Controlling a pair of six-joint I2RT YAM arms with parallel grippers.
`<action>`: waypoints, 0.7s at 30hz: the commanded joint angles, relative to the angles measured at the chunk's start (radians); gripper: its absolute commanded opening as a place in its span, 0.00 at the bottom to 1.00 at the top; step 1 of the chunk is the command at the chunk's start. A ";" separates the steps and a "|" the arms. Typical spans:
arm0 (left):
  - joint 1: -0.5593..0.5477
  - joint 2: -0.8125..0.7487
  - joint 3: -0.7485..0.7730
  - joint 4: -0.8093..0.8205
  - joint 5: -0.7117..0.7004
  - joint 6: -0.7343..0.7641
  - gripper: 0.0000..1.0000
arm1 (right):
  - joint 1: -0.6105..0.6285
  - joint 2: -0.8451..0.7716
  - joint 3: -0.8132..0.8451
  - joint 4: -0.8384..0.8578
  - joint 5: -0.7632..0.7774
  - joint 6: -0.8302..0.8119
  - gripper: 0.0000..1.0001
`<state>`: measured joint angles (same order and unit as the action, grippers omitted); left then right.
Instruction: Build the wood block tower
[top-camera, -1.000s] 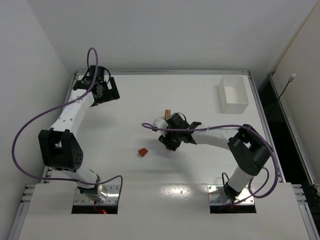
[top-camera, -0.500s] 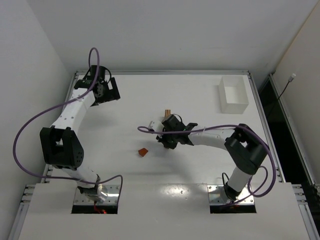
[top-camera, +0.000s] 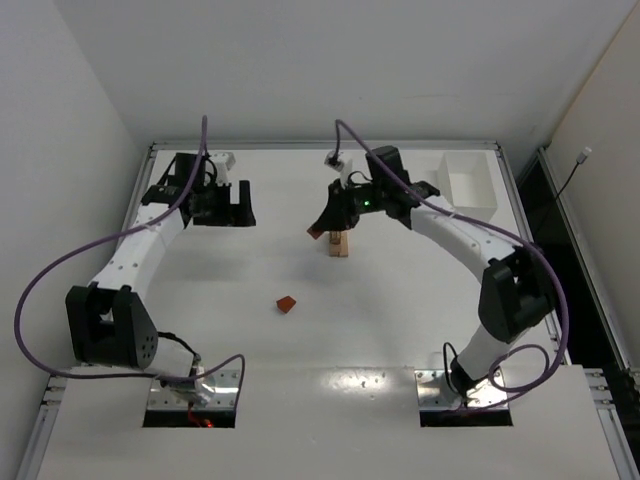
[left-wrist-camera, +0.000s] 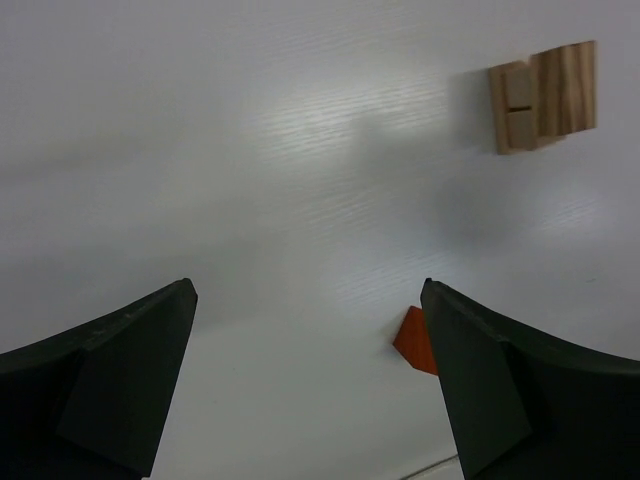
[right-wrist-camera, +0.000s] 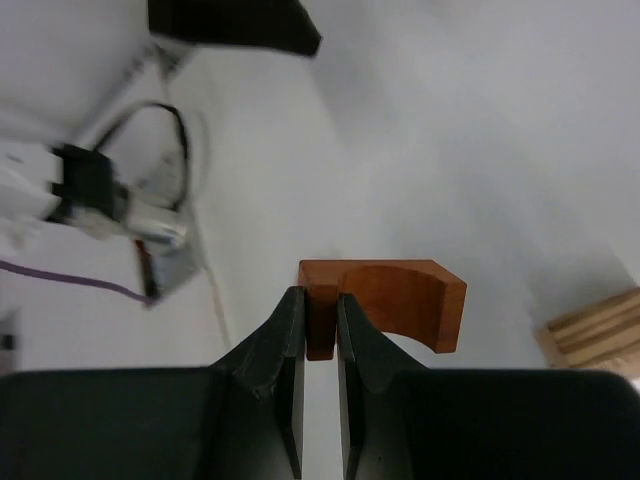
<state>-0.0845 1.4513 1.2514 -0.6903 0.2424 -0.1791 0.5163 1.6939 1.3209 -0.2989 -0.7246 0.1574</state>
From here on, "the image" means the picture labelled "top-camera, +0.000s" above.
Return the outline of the striped wood block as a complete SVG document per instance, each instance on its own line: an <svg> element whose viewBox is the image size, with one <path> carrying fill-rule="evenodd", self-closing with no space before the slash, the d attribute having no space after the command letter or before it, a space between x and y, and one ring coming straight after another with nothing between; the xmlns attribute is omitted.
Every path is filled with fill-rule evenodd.
<svg viewBox="0 0 640 480"><path fill-rule="evenodd" d="M331 245L340 245L343 241L343 231L331 231L329 233L329 242Z"/></svg>

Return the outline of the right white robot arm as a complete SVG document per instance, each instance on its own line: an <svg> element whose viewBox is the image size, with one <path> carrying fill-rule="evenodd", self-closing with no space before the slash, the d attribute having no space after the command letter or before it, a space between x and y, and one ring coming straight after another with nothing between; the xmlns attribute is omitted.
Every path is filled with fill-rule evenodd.
<svg viewBox="0 0 640 480"><path fill-rule="evenodd" d="M557 275L536 247L455 212L428 181L411 181L396 147L373 149L365 158L370 175L357 183L351 158L338 150L327 153L324 163L337 178L329 184L326 207L308 232L317 238L348 231L362 215L383 212L471 272L480 284L479 325L466 347L446 363L444 373L446 393L462 402L479 383L493 381L500 363L520 350L518 340L559 306Z"/></svg>

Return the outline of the long light wood plank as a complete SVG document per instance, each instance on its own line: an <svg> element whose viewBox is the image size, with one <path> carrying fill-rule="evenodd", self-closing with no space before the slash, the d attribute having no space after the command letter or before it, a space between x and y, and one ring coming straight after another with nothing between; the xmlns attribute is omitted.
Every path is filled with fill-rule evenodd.
<svg viewBox="0 0 640 480"><path fill-rule="evenodd" d="M329 255L331 257L341 257L342 256L342 244L341 243L330 243L329 244Z"/></svg>

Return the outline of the red-brown arch block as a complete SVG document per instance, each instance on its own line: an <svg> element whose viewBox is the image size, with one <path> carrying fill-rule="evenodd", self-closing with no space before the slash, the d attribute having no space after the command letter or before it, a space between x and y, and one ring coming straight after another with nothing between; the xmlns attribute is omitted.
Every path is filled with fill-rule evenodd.
<svg viewBox="0 0 640 480"><path fill-rule="evenodd" d="M317 239L319 239L322 235L324 235L324 234L325 234L325 231L324 231L324 230L321 230L321 229L316 229L316 228L314 228L314 227L310 227L310 228L307 230L307 233L308 233L308 234L309 234L309 235L310 235L314 240L317 240Z"/></svg>

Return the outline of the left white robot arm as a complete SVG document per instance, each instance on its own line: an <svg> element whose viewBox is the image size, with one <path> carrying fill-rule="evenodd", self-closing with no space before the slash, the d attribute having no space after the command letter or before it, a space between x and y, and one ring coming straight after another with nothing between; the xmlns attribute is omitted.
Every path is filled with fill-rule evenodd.
<svg viewBox="0 0 640 480"><path fill-rule="evenodd" d="M124 238L105 267L65 299L72 347L87 364L129 368L157 378L185 399L202 403L214 392L201 357L186 341L157 330L144 299L172 241L189 225L253 227L250 183L231 200L231 152L177 153L150 185L137 209L135 233Z"/></svg>

